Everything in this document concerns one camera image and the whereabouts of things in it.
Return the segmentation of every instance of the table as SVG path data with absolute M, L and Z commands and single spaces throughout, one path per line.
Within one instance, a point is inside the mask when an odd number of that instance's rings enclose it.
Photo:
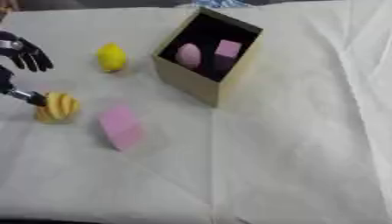
M 382 97 L 388 76 L 364 76 L 388 71 L 389 6 L 338 1 L 221 10 L 265 33 L 253 72 L 217 109 L 165 85 L 151 62 L 155 47 L 193 9 L 11 14 L 4 29 L 41 46 L 56 66 L 20 71 L 15 82 L 65 91 L 80 100 L 82 113 L 69 125 L 44 125 L 33 121 L 32 107 L 1 99 L 0 215 L 389 223 L 392 132 L 390 114 L 376 104 L 390 102 Z M 102 73 L 95 61 L 96 49 L 110 41 L 129 55 L 118 75 Z M 376 84 L 382 92 L 374 98 L 368 90 Z M 111 150 L 96 121 L 118 102 L 146 131 L 126 152 Z

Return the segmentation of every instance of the banana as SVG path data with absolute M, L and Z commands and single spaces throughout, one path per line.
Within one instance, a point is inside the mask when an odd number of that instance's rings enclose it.
M 80 110 L 81 106 L 71 95 L 50 92 L 46 95 L 45 107 L 37 107 L 35 118 L 42 123 L 56 123 L 69 120 Z

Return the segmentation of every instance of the cardboard box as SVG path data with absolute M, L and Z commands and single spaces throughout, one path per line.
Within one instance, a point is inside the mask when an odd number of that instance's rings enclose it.
M 257 55 L 262 31 L 252 24 L 199 8 L 153 53 L 158 75 L 164 82 L 216 107 Z M 222 39 L 239 42 L 242 46 L 231 69 L 216 71 L 214 51 Z M 175 60 L 177 50 L 187 43 L 195 44 L 201 51 L 201 65 L 194 70 Z

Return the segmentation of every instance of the pink foam block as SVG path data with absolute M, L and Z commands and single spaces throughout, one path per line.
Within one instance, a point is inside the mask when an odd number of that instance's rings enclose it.
M 218 70 L 230 69 L 235 63 L 241 46 L 242 44 L 234 41 L 221 40 L 215 50 L 215 68 Z
M 130 148 L 142 137 L 140 122 L 125 105 L 103 112 L 99 120 L 108 139 L 118 150 Z

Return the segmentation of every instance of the pink ball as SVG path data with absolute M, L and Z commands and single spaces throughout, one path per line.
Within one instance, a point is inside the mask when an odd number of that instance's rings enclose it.
M 200 49 L 194 44 L 184 44 L 177 51 L 176 61 L 183 67 L 194 69 L 201 63 Z

